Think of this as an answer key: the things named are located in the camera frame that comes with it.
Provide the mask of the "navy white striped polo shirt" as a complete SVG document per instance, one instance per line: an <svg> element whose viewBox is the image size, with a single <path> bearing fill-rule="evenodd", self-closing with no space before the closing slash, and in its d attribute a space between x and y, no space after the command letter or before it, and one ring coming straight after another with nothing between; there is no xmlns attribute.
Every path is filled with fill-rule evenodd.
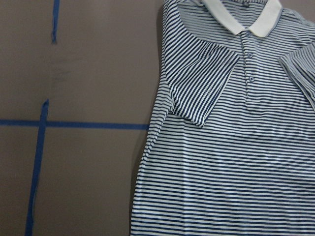
<svg viewBox="0 0 315 236"><path fill-rule="evenodd" d="M166 0L130 234L314 233L314 23L278 0Z"/></svg>

